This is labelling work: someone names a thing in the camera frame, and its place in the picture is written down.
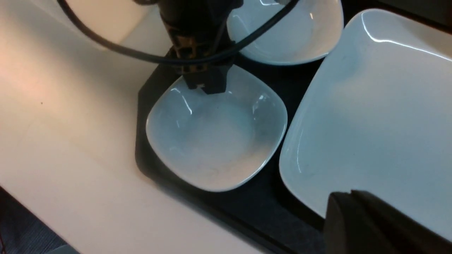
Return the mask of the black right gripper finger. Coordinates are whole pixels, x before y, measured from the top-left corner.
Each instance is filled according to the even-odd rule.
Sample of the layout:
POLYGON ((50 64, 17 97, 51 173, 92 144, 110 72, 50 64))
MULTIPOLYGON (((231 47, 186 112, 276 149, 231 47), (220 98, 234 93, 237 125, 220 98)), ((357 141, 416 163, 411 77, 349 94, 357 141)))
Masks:
POLYGON ((452 244, 368 191, 332 192, 323 237, 328 254, 450 254, 452 244))

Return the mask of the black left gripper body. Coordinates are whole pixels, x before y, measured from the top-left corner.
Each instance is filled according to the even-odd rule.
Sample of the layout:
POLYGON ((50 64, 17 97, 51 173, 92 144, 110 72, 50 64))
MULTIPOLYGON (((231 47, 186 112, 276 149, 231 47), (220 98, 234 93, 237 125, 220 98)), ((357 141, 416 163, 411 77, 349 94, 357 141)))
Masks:
MULTIPOLYGON (((158 0, 160 17, 173 43, 170 57, 194 60, 213 56, 234 45, 226 29, 233 9, 242 7, 242 0, 158 0)), ((227 74, 234 56, 212 63, 176 67, 191 90, 206 94, 224 93, 227 74)))

